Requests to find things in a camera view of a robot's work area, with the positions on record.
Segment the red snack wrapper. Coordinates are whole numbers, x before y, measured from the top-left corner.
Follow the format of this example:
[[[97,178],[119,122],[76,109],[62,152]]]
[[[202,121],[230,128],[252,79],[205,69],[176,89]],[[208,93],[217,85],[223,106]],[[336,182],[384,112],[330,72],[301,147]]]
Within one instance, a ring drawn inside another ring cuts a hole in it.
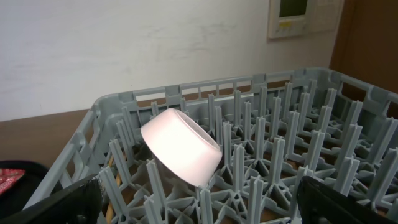
[[[22,170],[22,169],[3,169],[3,168],[1,168],[0,193],[4,194],[24,175],[25,175],[25,170]]]

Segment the wooden chopstick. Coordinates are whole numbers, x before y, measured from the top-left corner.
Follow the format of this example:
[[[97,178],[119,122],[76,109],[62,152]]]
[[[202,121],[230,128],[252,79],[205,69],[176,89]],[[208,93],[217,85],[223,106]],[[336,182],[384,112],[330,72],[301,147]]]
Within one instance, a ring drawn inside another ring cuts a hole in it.
[[[110,157],[110,159],[108,161],[108,165],[111,167],[113,165],[113,163],[114,163],[114,156],[111,155],[111,157]]]
[[[121,178],[119,174],[115,177],[110,169],[106,169],[104,173],[106,177],[105,187],[109,197],[109,205],[105,219],[107,223],[111,223],[114,215],[120,215],[123,213],[123,208],[120,206],[120,199],[123,197],[121,196],[119,189]]]

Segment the pink bowl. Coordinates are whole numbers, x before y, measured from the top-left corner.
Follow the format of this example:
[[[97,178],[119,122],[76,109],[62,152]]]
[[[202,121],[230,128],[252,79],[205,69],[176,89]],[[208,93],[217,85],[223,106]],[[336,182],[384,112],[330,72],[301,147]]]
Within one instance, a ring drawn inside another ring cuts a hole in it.
[[[166,168],[204,187],[222,158],[217,142],[185,113],[168,108],[142,126],[144,142]]]

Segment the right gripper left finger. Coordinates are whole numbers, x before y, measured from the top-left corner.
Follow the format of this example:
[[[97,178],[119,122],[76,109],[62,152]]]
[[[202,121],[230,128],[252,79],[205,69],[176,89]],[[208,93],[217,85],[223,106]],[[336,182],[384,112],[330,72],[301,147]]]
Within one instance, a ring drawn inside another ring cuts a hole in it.
[[[104,186],[91,174],[53,195],[1,220],[2,224],[96,224],[104,203]]]

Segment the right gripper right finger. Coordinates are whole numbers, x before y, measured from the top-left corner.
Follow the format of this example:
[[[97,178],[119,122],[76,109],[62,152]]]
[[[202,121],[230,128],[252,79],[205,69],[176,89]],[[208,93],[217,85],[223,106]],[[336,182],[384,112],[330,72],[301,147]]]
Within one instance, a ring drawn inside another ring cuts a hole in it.
[[[298,209],[303,224],[393,224],[394,221],[360,205],[316,179],[305,176],[298,185]]]

